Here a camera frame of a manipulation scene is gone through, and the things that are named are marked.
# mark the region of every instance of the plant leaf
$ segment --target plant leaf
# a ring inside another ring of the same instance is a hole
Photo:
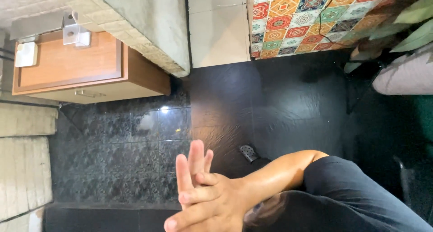
[[[384,26],[377,27],[376,30],[373,31],[371,34],[369,40],[384,38],[389,35],[397,34],[403,30],[406,30],[409,28],[411,24],[387,24]]]
[[[405,8],[394,23],[415,24],[433,17],[433,0],[418,0]]]
[[[433,41],[433,19],[425,22],[405,40],[400,42],[391,52],[405,52],[417,49]]]
[[[350,72],[358,68],[361,64],[362,63],[346,63],[346,65],[344,66],[344,73],[349,74]]]

